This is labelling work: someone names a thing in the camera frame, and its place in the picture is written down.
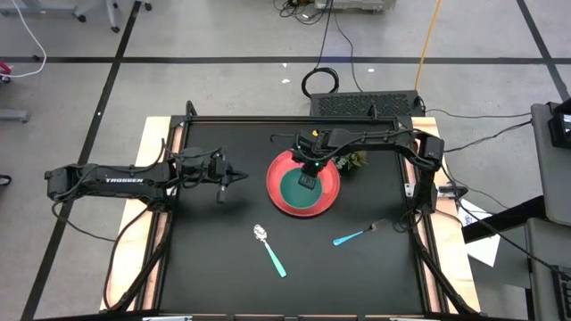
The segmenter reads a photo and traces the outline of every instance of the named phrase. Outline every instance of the floor tile line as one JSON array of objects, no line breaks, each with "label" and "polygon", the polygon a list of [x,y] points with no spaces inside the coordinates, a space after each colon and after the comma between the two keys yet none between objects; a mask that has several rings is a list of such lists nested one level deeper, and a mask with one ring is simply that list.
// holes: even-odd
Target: floor tile line
[{"label": "floor tile line", "polygon": [[532,37],[534,38],[535,44],[537,45],[537,49],[539,49],[542,58],[546,61],[547,70],[550,73],[551,80],[553,80],[553,84],[557,88],[561,100],[565,101],[569,99],[569,92],[567,91],[567,86],[565,85],[563,78],[559,74],[557,66],[555,66],[554,59],[551,58],[550,52],[547,49],[545,42],[543,41],[542,35],[539,32],[537,25],[535,24],[534,18],[532,17],[532,14],[530,13],[529,8],[525,3],[525,0],[517,0],[517,5],[519,6],[519,10],[521,10],[521,13],[524,16],[525,23],[527,24],[527,27],[529,28],[529,31],[531,32]]},{"label": "floor tile line", "polygon": [[[32,57],[3,57],[10,63],[38,63]],[[251,56],[251,57],[48,57],[46,63],[160,63],[160,64],[242,64],[242,63],[315,63],[317,56]],[[323,62],[351,63],[351,57],[326,56]],[[420,57],[353,57],[354,63],[417,64]],[[426,64],[456,65],[527,65],[527,64],[571,64],[571,58],[528,58],[528,57],[427,57]]]},{"label": "floor tile line", "polygon": [[[137,20],[137,14],[139,12],[140,6],[141,3],[139,1],[135,1],[133,4],[131,14],[128,18],[127,26],[125,27],[125,31],[123,32],[117,53],[115,54],[115,62],[112,64],[107,80],[105,81],[105,85],[103,86],[103,92],[101,93],[99,103],[97,104],[97,108],[95,109],[94,116],[91,120],[91,125],[87,131],[85,143],[83,144],[81,154],[79,155],[78,164],[80,165],[87,163],[89,154],[93,149],[97,130],[101,124],[101,119],[105,112],[107,102],[109,101],[115,79],[119,73],[120,58],[123,57],[127,49],[127,44],[131,36],[133,26],[135,25],[135,21]],[[37,306],[39,305],[42,293],[46,288],[47,278],[49,277],[50,271],[52,270],[55,256],[62,241],[63,232],[66,227],[64,220],[69,218],[72,205],[73,202],[67,202],[62,205],[60,216],[63,219],[58,219],[55,223],[54,231],[52,232],[52,236],[50,237],[46,252],[44,253],[44,257],[42,258],[42,262],[37,272],[36,279],[34,280],[34,284],[30,290],[28,300],[26,301],[26,305],[22,311],[21,320],[31,320],[36,315]]]}]

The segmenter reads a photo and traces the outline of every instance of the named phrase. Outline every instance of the blue fork handle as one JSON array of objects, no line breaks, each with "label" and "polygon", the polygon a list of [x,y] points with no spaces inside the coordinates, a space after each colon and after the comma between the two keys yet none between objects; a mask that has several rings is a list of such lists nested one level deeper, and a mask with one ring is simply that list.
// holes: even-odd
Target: blue fork handle
[{"label": "blue fork handle", "polygon": [[352,235],[347,235],[347,236],[345,236],[345,237],[341,237],[341,238],[335,239],[335,240],[333,241],[333,245],[334,245],[334,246],[341,245],[341,244],[343,244],[343,243],[345,243],[345,242],[351,240],[353,237],[355,237],[355,236],[357,236],[357,235],[362,235],[362,234],[363,234],[363,231],[360,231],[360,232],[357,232],[357,233],[352,234]]}]

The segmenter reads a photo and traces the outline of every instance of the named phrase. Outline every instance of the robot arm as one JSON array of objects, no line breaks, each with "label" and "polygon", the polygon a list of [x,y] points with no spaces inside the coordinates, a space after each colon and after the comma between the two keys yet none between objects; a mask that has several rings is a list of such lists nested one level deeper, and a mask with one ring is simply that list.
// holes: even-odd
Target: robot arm
[{"label": "robot arm", "polygon": [[[418,153],[410,148],[419,142]],[[300,131],[295,136],[294,161],[302,162],[299,184],[313,189],[317,174],[334,156],[356,151],[396,151],[419,169],[415,185],[414,206],[423,213],[433,213],[437,190],[434,174],[442,166],[444,141],[419,130],[352,133],[335,128],[312,134]]]},{"label": "robot arm", "polygon": [[147,167],[70,164],[45,174],[47,196],[55,202],[83,196],[118,197],[138,199],[149,210],[166,210],[167,190],[176,185],[218,184],[217,202],[222,203],[226,188],[247,177],[232,168],[221,149],[203,153],[199,148],[187,148]]}]

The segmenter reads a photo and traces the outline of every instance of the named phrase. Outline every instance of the concrete floor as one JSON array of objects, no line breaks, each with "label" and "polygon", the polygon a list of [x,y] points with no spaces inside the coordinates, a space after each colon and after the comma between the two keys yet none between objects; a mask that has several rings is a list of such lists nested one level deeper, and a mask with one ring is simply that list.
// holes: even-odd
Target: concrete floor
[{"label": "concrete floor", "polygon": [[[103,1],[77,3],[87,23],[67,17],[27,18],[30,28],[53,57],[113,57],[122,31],[113,34]],[[526,0],[551,56],[571,57],[567,0]],[[0,0],[0,4],[10,4]],[[120,1],[122,29],[132,1]],[[400,0],[378,15],[338,13],[356,56],[418,57],[435,0]],[[270,0],[163,0],[152,12],[141,9],[128,41],[126,57],[316,56],[325,19],[303,26],[281,19]],[[39,54],[15,16],[0,16],[0,57]],[[325,56],[348,56],[349,46],[332,26]],[[429,46],[430,57],[542,58],[517,0],[450,0],[443,3]],[[15,73],[37,65],[11,63]],[[202,115],[307,115],[309,100],[300,90],[313,63],[159,64],[123,63],[101,117],[90,162],[135,161],[145,118],[182,114],[191,99]],[[356,91],[349,64],[329,64],[341,79],[340,92]],[[0,318],[21,317],[46,244],[54,228],[43,173],[76,162],[108,77],[110,63],[48,63],[35,77],[0,86],[0,107],[25,109],[31,122],[0,123],[0,173],[12,175],[0,190]],[[414,87],[415,64],[355,65],[364,90]],[[568,84],[571,66],[557,70]],[[311,92],[331,87],[315,76]],[[533,103],[560,102],[550,73],[542,64],[429,64],[419,89],[427,107],[457,114],[493,115],[529,111]],[[453,119],[434,113],[448,147],[488,136],[522,119]],[[456,178],[517,205],[541,193],[531,127],[447,156]],[[503,185],[492,182],[501,181]],[[467,199],[477,206],[501,208],[482,195]],[[85,198],[76,202],[71,220],[99,235],[117,234],[124,201]],[[95,313],[99,308],[111,245],[66,229],[36,317]],[[483,310],[495,316],[525,317],[523,290],[476,284]]]}]

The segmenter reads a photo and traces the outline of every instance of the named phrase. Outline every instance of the white cable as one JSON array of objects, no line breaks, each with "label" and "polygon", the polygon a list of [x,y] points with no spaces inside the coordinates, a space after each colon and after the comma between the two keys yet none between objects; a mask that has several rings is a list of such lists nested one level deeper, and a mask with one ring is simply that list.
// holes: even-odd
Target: white cable
[{"label": "white cable", "polygon": [[8,77],[8,78],[23,78],[23,77],[27,77],[27,76],[32,76],[32,75],[36,75],[37,73],[39,73],[40,71],[42,71],[42,69],[44,68],[44,66],[46,65],[46,59],[47,59],[47,54],[46,51],[44,50],[44,47],[39,44],[39,41],[37,41],[36,37],[34,36],[34,34],[29,30],[28,25],[26,24],[26,21],[24,20],[24,16],[21,14],[20,11],[20,7],[18,7],[18,5],[16,4],[15,0],[12,0],[12,3],[14,4],[14,6],[16,7],[16,11],[18,12],[18,14],[20,15],[20,19],[21,19],[21,23],[24,25],[24,27],[26,27],[26,30],[28,31],[29,35],[32,36],[32,38],[34,39],[34,41],[36,42],[37,46],[42,50],[42,53],[44,54],[44,60],[42,61],[42,65],[39,67],[38,70],[36,71],[32,71],[29,73],[25,73],[23,75],[5,75],[3,73],[0,73],[0,77]]}]

